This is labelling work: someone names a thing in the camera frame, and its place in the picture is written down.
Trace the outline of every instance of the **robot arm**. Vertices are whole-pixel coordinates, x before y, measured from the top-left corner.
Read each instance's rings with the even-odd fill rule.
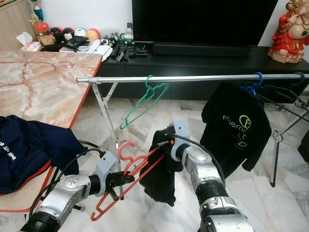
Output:
[[[177,135],[189,138],[189,127],[185,120],[175,121],[173,126]],[[201,232],[253,232],[235,201],[228,196],[208,153],[175,137],[171,156],[174,160],[181,161],[191,176],[200,205]]]
[[[117,164],[118,159],[108,151],[98,162],[93,175],[68,175],[63,178],[35,210],[21,232],[57,232],[73,206],[93,194],[100,197],[108,192],[117,201],[112,188],[134,181],[133,176],[123,175],[123,172],[112,173]]]
[[[172,125],[175,135],[189,138],[189,127],[185,120]],[[181,161],[191,176],[193,189],[200,205],[201,232],[253,232],[235,201],[225,190],[224,182],[211,156],[184,139],[175,137],[171,156]],[[57,232],[72,211],[73,206],[89,195],[102,196],[110,193],[115,201],[118,196],[113,187],[134,181],[134,177],[113,173],[118,159],[107,152],[97,164],[93,175],[69,175],[62,179],[44,199],[28,220],[21,232]]]

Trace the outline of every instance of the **cabinet door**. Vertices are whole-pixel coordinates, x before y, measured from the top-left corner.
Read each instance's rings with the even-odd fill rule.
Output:
[[[223,75],[218,69],[186,68],[186,67],[161,67],[161,66],[126,66],[126,76],[203,76]],[[220,81],[188,81],[171,82],[169,89],[162,99],[172,100],[208,100],[218,87]],[[144,83],[127,83],[129,97],[138,98],[145,91]]]

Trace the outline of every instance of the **chrome pole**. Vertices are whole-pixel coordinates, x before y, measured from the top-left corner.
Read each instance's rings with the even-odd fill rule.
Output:
[[[300,79],[299,74],[264,74],[265,80]],[[145,82],[147,77],[77,77],[78,83],[112,83],[112,82]],[[182,81],[237,81],[237,80],[259,80],[259,75],[210,75],[210,76],[154,76],[150,82],[182,82]]]

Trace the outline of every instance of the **marble table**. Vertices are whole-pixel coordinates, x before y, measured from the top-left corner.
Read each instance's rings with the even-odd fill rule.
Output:
[[[0,116],[72,128],[90,89],[80,76],[94,76],[102,55],[56,52],[0,53]],[[27,212],[52,169],[19,191],[0,197],[0,212]]]

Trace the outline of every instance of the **green hanger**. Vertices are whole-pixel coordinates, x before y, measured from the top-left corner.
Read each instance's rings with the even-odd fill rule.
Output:
[[[127,114],[127,116],[125,117],[125,120],[126,120],[126,124],[123,126],[124,123],[121,123],[120,124],[120,129],[123,130],[124,128],[126,128],[129,124],[131,124],[132,122],[134,122],[136,119],[138,119],[140,116],[142,116],[143,114],[145,114],[151,107],[154,106],[154,104],[156,104],[156,102],[160,99],[160,97],[165,93],[165,91],[168,89],[169,87],[169,83],[162,83],[160,85],[157,85],[155,87],[151,87],[148,85],[148,80],[150,77],[153,77],[152,75],[149,75],[146,79],[146,82],[145,82],[145,85],[146,85],[146,88],[147,88],[147,91],[146,91],[146,94],[137,102],[136,106],[134,106],[130,112]],[[130,114],[136,109],[138,108],[138,106],[140,105],[140,103],[142,101],[144,102],[148,102],[154,95],[155,95],[155,90],[158,89],[158,88],[161,88],[161,87],[164,87],[164,90],[163,92],[160,94],[160,96],[154,101],[154,103],[151,104],[151,106],[149,106],[148,109],[144,110],[143,113],[141,113],[139,116],[137,116],[135,119],[133,119],[132,121],[130,122],[127,122],[127,118],[130,116]],[[152,91],[152,95],[150,97],[147,98],[147,95],[149,93],[149,91]]]

